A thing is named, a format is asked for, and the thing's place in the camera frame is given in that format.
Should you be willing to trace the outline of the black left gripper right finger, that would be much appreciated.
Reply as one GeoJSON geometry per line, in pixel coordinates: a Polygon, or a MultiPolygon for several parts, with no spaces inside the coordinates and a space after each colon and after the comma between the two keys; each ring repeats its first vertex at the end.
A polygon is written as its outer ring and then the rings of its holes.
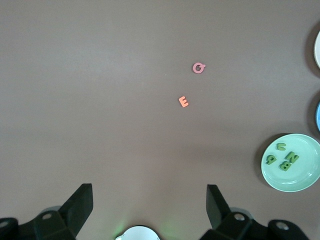
{"type": "Polygon", "coordinates": [[[206,188],[206,212],[211,224],[202,240],[307,240],[296,224],[282,219],[269,221],[267,226],[247,214],[231,210],[218,186],[206,188]]]}

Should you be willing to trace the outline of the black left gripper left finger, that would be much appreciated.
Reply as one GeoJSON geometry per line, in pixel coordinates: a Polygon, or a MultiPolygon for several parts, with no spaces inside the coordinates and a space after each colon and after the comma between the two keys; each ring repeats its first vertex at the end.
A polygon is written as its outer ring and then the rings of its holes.
{"type": "Polygon", "coordinates": [[[58,209],[40,213],[27,223],[0,219],[2,240],[75,240],[94,207],[93,186],[82,184],[58,209]]]}

